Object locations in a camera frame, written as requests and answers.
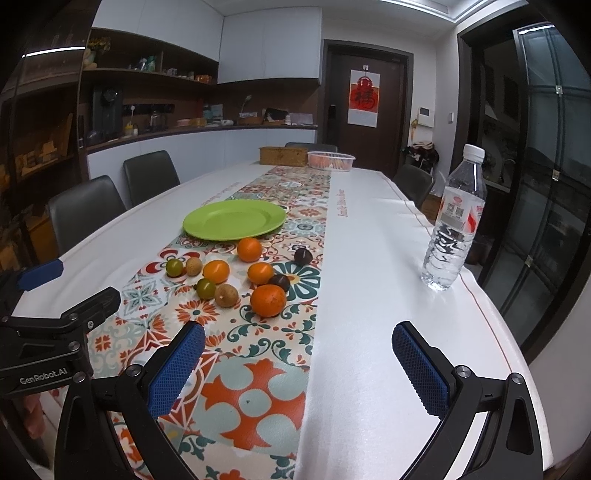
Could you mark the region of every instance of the glass door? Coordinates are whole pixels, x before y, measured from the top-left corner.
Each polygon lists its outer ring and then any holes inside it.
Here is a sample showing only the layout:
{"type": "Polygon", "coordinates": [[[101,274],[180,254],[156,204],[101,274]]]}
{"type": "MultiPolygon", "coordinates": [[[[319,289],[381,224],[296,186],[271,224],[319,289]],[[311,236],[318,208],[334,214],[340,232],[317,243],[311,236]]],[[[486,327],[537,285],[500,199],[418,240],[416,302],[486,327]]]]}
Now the glass door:
{"type": "Polygon", "coordinates": [[[514,31],[523,70],[517,198],[484,290],[525,352],[589,248],[591,80],[553,25],[514,31]]]}

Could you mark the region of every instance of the red poster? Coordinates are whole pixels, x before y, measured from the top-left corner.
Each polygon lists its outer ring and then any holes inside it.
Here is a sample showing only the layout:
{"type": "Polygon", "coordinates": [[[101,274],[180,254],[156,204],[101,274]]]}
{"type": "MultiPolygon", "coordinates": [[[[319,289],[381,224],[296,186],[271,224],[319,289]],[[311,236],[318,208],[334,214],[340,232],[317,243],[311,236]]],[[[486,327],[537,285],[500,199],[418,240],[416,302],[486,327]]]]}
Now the red poster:
{"type": "Polygon", "coordinates": [[[351,70],[348,123],[377,127],[379,74],[351,70]]]}

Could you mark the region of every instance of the patterned table runner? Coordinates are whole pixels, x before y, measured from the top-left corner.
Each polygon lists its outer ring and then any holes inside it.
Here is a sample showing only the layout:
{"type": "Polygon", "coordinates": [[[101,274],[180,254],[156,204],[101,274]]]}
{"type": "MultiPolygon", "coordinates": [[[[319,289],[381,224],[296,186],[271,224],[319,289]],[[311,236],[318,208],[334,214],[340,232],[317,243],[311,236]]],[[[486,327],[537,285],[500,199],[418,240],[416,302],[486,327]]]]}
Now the patterned table runner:
{"type": "MultiPolygon", "coordinates": [[[[168,345],[184,323],[204,326],[206,349],[169,415],[158,419],[170,442],[200,479],[263,480],[293,478],[306,401],[314,341],[318,289],[330,174],[309,168],[274,167],[230,199],[264,199],[287,210],[278,232],[260,238],[262,260],[291,281],[287,305],[272,319],[250,307],[249,264],[235,255],[236,242],[214,244],[181,235],[122,289],[121,308],[89,335],[95,377],[118,375],[144,364],[168,345]],[[306,247],[310,265],[299,267],[294,251],[306,247]],[[171,279],[170,258],[230,264],[230,282],[240,302],[223,309],[200,300],[193,278],[171,279]]],[[[157,228],[158,219],[154,219],[157,228]]],[[[65,390],[52,392],[62,404],[65,390]]],[[[113,414],[115,430],[135,469],[151,478],[125,423],[113,414]]]]}

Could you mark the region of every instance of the upper cabinet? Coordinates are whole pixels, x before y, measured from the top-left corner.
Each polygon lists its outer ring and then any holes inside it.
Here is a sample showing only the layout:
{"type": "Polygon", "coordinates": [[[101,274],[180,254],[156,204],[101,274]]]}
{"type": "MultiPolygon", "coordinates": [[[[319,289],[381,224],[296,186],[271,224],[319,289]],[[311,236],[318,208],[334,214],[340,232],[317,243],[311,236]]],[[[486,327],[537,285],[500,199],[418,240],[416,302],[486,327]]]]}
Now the upper cabinet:
{"type": "Polygon", "coordinates": [[[217,82],[263,78],[264,11],[224,18],[217,82]]]}
{"type": "Polygon", "coordinates": [[[137,33],[146,0],[102,0],[92,26],[137,33]]]}
{"type": "Polygon", "coordinates": [[[217,61],[222,24],[202,0],[102,0],[92,26],[156,38],[217,61]]]}
{"type": "Polygon", "coordinates": [[[274,8],[224,20],[218,83],[319,78],[322,10],[274,8]]]}
{"type": "Polygon", "coordinates": [[[274,8],[264,13],[264,78],[319,78],[322,10],[274,8]]]}

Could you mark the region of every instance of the orange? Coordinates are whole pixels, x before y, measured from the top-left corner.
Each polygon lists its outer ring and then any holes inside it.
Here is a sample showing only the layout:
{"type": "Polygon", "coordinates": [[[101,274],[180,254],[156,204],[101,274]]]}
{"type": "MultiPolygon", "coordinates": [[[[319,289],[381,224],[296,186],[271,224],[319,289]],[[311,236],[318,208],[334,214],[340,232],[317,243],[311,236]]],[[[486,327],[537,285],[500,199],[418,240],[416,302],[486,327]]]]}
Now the orange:
{"type": "Polygon", "coordinates": [[[238,242],[238,257],[243,262],[256,262],[262,254],[262,245],[256,238],[247,236],[238,242]]]}
{"type": "Polygon", "coordinates": [[[224,283],[230,276],[230,265],[224,260],[212,260],[203,267],[203,278],[214,283],[224,283]]]}
{"type": "Polygon", "coordinates": [[[277,285],[261,285],[251,295],[252,309],[263,318],[279,315],[286,303],[285,292],[277,285]]]}
{"type": "Polygon", "coordinates": [[[271,264],[265,262],[253,263],[248,268],[248,279],[257,285],[264,285],[275,275],[271,264]]]}

